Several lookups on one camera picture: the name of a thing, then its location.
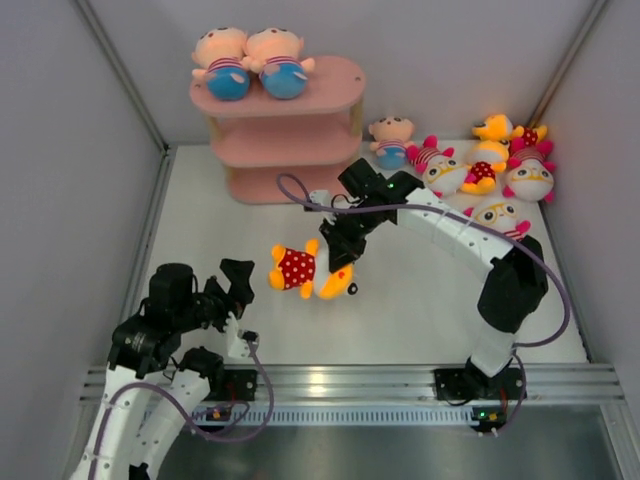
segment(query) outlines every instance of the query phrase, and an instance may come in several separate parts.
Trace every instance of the orange glowing plush toy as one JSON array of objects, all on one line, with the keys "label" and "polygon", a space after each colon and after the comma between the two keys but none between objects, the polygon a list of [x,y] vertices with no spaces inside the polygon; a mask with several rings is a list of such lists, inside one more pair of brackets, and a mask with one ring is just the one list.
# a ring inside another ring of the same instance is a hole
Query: orange glowing plush toy
[{"label": "orange glowing plush toy", "polygon": [[345,293],[354,295],[358,287],[353,280],[353,264],[337,272],[329,271],[329,251],[317,239],[309,240],[304,252],[276,245],[271,250],[274,268],[269,272],[269,285],[276,290],[300,289],[300,296],[312,293],[331,300]]}]

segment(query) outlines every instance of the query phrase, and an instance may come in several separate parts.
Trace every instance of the baby doll plush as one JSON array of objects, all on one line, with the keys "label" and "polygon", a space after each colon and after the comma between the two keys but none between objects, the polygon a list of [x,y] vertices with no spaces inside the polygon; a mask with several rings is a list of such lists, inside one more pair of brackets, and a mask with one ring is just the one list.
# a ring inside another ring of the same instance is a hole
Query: baby doll plush
[{"label": "baby doll plush", "polygon": [[469,174],[470,165],[454,160],[454,150],[449,147],[438,150],[438,137],[428,136],[422,148],[411,145],[407,148],[409,163],[418,173],[422,181],[437,197],[453,195],[465,182],[474,179]]},{"label": "baby doll plush", "polygon": [[259,74],[265,90],[274,98],[288,100],[300,95],[313,71],[315,60],[299,61],[304,40],[284,28],[265,28],[251,35],[244,47],[245,62]]},{"label": "baby doll plush", "polygon": [[513,170],[505,177],[506,186],[502,193],[505,197],[517,197],[528,202],[551,202],[556,165],[547,161],[547,156],[553,150],[553,143],[545,140],[532,147],[525,144],[523,138],[513,139],[514,153],[508,162]]},{"label": "baby doll plush", "polygon": [[488,197],[463,213],[474,222],[504,233],[514,240],[522,240],[531,228],[531,222],[520,221],[516,207],[503,197]]},{"label": "baby doll plush", "polygon": [[209,30],[200,37],[191,58],[202,68],[193,78],[207,84],[218,100],[240,100],[249,90],[249,75],[242,63],[247,34],[231,27]]},{"label": "baby doll plush", "polygon": [[409,139],[415,127],[411,120],[400,117],[384,117],[369,125],[369,133],[375,139],[369,144],[376,152],[380,168],[394,170],[407,161],[407,147],[413,145]]}]

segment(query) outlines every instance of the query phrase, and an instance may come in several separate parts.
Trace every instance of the shelf tier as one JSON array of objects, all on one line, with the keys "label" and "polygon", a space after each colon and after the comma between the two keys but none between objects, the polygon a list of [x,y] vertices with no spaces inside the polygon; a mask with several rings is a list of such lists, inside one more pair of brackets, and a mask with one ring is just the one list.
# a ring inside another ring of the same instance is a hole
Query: shelf tier
[{"label": "shelf tier", "polygon": [[[281,204],[291,203],[276,185],[276,177],[280,173],[292,173],[305,184],[309,191],[329,190],[332,194],[346,193],[338,175],[351,163],[351,160],[338,165],[311,167],[275,167],[237,169],[227,168],[227,188],[231,196],[247,204]],[[296,195],[302,195],[291,180],[285,185]]]},{"label": "shelf tier", "polygon": [[209,123],[211,148],[234,168],[335,165],[355,155],[362,140],[346,112]]},{"label": "shelf tier", "polygon": [[247,96],[235,102],[215,99],[197,80],[191,82],[189,95],[202,113],[216,118],[318,115],[340,112],[358,103],[366,85],[362,69],[343,57],[314,58],[316,68],[309,74],[307,88],[292,100],[271,97],[255,77]]}]

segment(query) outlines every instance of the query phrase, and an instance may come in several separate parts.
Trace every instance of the striped shirt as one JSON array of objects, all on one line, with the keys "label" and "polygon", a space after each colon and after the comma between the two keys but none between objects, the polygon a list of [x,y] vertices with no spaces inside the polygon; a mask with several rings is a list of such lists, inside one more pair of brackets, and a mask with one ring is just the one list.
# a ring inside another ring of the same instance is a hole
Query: striped shirt
[{"label": "striped shirt", "polygon": [[209,68],[207,69],[207,73],[215,72],[216,70],[220,70],[222,68],[242,68],[242,64],[240,60],[235,57],[221,57],[217,60],[214,60]]},{"label": "striped shirt", "polygon": [[378,142],[378,150],[382,150],[385,148],[403,148],[404,142],[400,140],[381,140]]},{"label": "striped shirt", "polygon": [[511,158],[516,158],[520,160],[520,162],[533,159],[543,163],[545,157],[546,155],[540,153],[536,147],[526,147],[511,154]]},{"label": "striped shirt", "polygon": [[416,156],[413,160],[409,160],[409,163],[414,167],[421,163],[428,163],[436,155],[442,155],[442,152],[437,148],[433,147],[422,147],[418,156]]},{"label": "striped shirt", "polygon": [[[265,67],[267,65],[297,65],[300,68],[300,71],[303,70],[302,65],[298,60],[296,60],[293,57],[287,57],[284,55],[280,55],[278,57],[271,57],[269,60],[267,60],[267,63],[265,63]],[[264,76],[264,67],[263,67],[263,70],[260,72],[259,77],[262,79],[263,76]]]}]

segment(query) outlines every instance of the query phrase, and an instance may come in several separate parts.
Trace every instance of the doll face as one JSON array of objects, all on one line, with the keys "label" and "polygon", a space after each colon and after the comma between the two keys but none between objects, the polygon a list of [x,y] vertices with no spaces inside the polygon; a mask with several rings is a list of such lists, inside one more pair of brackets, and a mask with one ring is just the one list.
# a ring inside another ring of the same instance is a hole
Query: doll face
[{"label": "doll face", "polygon": [[220,27],[209,30],[196,43],[193,60],[203,67],[208,67],[211,62],[223,56],[241,58],[246,40],[246,33],[237,28]]},{"label": "doll face", "polygon": [[429,160],[422,181],[430,190],[453,195],[467,178],[467,167],[453,158],[437,155]]},{"label": "doll face", "polygon": [[537,160],[522,162],[507,176],[507,185],[516,196],[529,202],[542,200],[553,189],[553,184],[553,175]]},{"label": "doll face", "polygon": [[245,52],[255,59],[265,61],[280,55],[298,58],[303,46],[304,40],[295,33],[285,28],[270,27],[251,35]]},{"label": "doll face", "polygon": [[376,141],[402,140],[408,142],[415,126],[408,118],[384,117],[369,125],[369,133]]},{"label": "doll face", "polygon": [[473,220],[504,233],[516,228],[518,213],[512,203],[500,199],[483,202],[474,208]]}]

